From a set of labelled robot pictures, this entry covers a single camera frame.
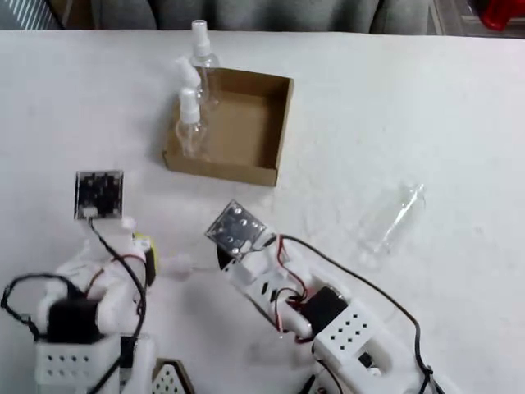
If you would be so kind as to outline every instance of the gray chair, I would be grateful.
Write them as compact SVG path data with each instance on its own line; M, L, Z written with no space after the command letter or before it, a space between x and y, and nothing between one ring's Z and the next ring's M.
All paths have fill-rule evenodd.
M430 0L92 0L101 29L350 31L426 34Z

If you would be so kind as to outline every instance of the robotic arm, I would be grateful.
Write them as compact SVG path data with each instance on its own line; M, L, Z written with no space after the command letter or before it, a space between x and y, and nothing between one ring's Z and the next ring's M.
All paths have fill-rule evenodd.
M192 393L184 367L158 360L155 341L141 334L146 289L156 277L153 242L122 218L123 173L78 172L75 218L84 249L54 273L30 273L7 286L1 307L30 328L39 393ZM34 320L8 304L14 287L46 283Z
M340 277L322 270L302 250L293 248L292 241L395 302L366 279L297 238L276 236L235 201L226 206L207 236L218 246L219 265L227 279L277 330L294 332L298 343L311 342L314 357L355 394L459 394L442 378L436 383L418 353L418 338L414 359L413 352L352 295Z

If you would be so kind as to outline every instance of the hole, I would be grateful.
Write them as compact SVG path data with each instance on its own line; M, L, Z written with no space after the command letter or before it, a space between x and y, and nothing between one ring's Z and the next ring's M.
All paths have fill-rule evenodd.
M276 289L273 289L273 290L272 290L272 294L270 295L270 302L275 301L276 298L277 298L277 290L276 290Z

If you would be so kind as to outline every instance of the metal plate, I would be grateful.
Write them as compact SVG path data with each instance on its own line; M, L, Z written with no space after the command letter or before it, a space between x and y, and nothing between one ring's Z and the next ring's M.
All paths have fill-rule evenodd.
M122 218L123 171L77 172L75 219Z
M206 236L231 257L249 252L266 226L234 199L213 222Z

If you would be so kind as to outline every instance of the red object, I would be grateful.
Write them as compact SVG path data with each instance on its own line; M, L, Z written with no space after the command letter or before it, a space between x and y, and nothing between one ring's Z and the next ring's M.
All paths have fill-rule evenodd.
M525 14L525 0L491 0L482 22L493 30L503 30L510 18Z

